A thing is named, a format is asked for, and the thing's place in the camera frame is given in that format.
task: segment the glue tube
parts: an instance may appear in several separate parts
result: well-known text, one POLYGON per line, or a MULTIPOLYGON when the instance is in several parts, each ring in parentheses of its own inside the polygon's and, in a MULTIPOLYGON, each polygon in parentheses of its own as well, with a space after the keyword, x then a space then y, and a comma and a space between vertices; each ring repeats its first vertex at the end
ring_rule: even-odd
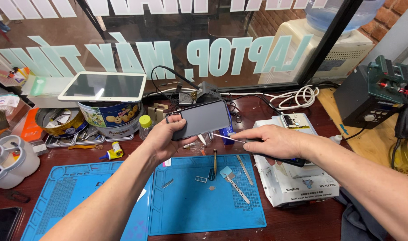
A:
POLYGON ((116 158, 119 158, 119 157, 123 156, 123 151, 121 149, 121 146, 119 145, 119 141, 113 142, 112 143, 112 148, 113 149, 111 149, 109 151, 106 151, 106 154, 104 156, 100 157, 99 159, 101 160, 101 159, 107 158, 109 160, 113 160, 113 159, 116 159, 116 158))

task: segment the blue silicone repair mat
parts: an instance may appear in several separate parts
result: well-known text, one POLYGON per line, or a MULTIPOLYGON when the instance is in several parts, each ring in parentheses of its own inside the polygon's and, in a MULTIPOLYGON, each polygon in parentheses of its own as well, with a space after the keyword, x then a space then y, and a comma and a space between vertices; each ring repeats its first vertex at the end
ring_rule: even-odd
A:
MULTIPOLYGON (((94 193, 121 166, 122 162, 103 162, 52 168, 39 200, 25 227, 21 241, 37 241, 66 214, 94 193)), ((147 240, 149 200, 153 175, 147 191, 135 204, 122 234, 125 240, 147 240)))
POLYGON ((216 180, 207 180, 207 183, 195 179, 196 176, 208 178, 214 156, 176 157, 171 159, 170 167, 159 165, 154 172, 149 235, 266 227, 250 156, 241 154, 240 157, 253 186, 236 155, 218 155, 216 180), (250 204, 219 174, 226 166, 232 169, 233 181, 250 204), (162 188, 171 179, 173 182, 162 188))

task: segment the plastic bottle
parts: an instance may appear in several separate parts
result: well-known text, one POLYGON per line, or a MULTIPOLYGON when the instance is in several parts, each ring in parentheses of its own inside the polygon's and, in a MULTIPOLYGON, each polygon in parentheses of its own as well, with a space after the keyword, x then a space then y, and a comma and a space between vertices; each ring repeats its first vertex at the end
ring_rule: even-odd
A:
POLYGON ((329 139, 331 139, 336 144, 340 144, 340 141, 342 140, 342 135, 331 136, 329 137, 329 139))
MULTIPOLYGON (((312 8, 314 1, 315 0, 309 0, 305 8, 306 19, 311 27, 325 32, 344 0, 328 0, 324 8, 312 8)), ((362 25, 372 21, 384 1, 385 0, 364 0, 344 29, 343 34, 356 30, 362 25)))
POLYGON ((150 119, 150 116, 142 115, 140 119, 138 119, 138 122, 140 122, 138 135, 140 136, 140 139, 145 140, 147 135, 153 128, 152 120, 150 119))

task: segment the wooden board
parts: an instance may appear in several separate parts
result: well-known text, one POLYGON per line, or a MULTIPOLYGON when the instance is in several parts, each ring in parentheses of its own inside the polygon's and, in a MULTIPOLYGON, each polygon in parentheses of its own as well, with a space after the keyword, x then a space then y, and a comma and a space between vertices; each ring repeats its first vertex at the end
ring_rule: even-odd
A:
MULTIPOLYGON (((317 96, 330 118, 332 118, 340 133, 344 133, 339 124, 342 124, 338 106, 336 105, 333 92, 335 89, 322 89, 317 96)), ((360 156, 375 163, 390 167, 389 149, 396 142, 394 137, 394 126, 396 125, 398 114, 394 114, 376 128, 366 129, 357 137, 347 140, 351 149, 360 156)), ((345 127, 348 134, 343 134, 345 138, 356 134, 360 128, 345 127)))

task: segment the tablet screen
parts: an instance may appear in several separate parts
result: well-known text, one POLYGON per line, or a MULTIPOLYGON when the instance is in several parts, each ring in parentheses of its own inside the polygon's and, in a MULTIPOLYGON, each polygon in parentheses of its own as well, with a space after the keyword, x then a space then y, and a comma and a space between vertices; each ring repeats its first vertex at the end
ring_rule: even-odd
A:
POLYGON ((142 76, 79 74, 63 96, 139 97, 142 76))

